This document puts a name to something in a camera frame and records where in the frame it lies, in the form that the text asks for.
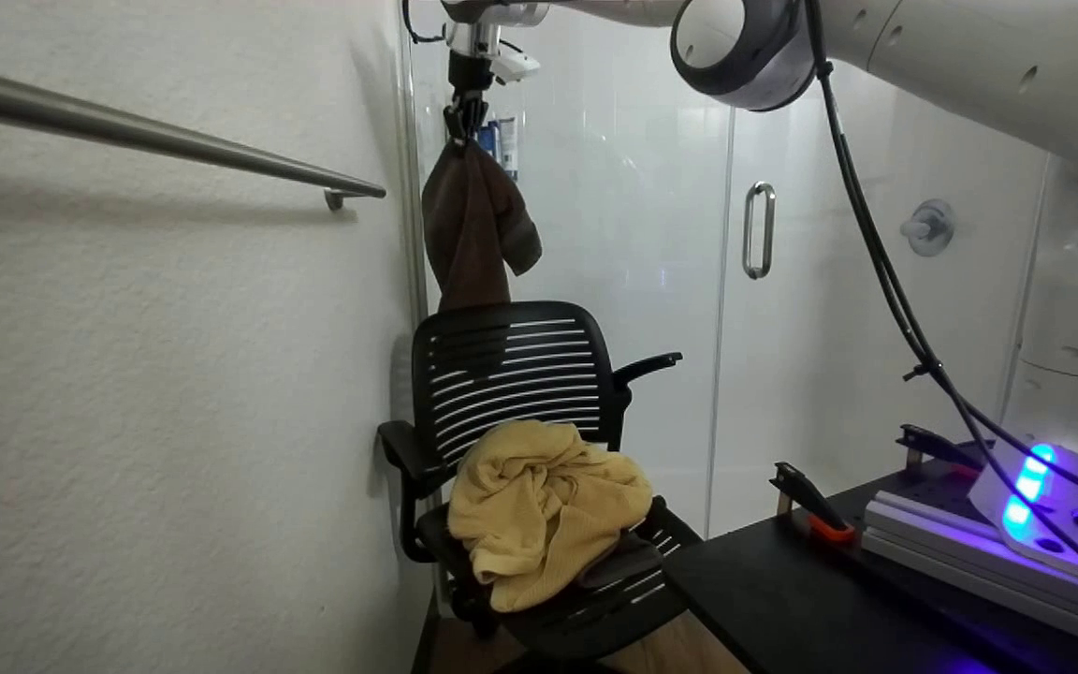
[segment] brown cloth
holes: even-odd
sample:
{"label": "brown cloth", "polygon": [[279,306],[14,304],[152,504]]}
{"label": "brown cloth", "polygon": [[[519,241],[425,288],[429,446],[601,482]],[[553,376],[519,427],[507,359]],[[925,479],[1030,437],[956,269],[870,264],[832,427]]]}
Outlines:
{"label": "brown cloth", "polygon": [[442,288],[436,313],[507,304],[500,259],[526,274],[539,233],[507,173],[481,154],[450,142],[424,188],[425,259]]}

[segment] wall-mounted bar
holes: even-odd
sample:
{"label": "wall-mounted bar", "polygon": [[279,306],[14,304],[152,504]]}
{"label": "wall-mounted bar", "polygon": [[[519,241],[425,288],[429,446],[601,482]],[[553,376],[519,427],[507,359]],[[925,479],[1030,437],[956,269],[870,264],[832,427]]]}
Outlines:
{"label": "wall-mounted bar", "polygon": [[330,208],[336,208],[339,200],[385,195],[385,188],[366,183],[366,179],[350,179],[319,165],[289,160],[255,148],[198,137],[187,128],[132,115],[121,108],[64,99],[51,89],[11,82],[11,80],[0,80],[0,125],[38,128],[51,137],[71,137],[71,140],[89,140],[89,142],[109,142],[109,148],[145,152],[145,154],[187,159],[203,165],[225,165],[238,173],[263,173],[278,179],[319,183],[319,188],[330,188]]}

